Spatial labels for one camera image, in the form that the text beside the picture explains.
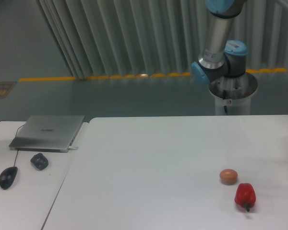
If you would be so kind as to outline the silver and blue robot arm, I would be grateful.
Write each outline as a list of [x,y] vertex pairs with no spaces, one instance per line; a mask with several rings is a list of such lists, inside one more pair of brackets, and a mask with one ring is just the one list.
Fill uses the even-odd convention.
[[199,83],[237,78],[247,68],[288,70],[288,0],[251,1],[249,41],[230,38],[235,18],[241,16],[245,0],[207,0],[211,14],[206,41],[198,59],[191,64]]

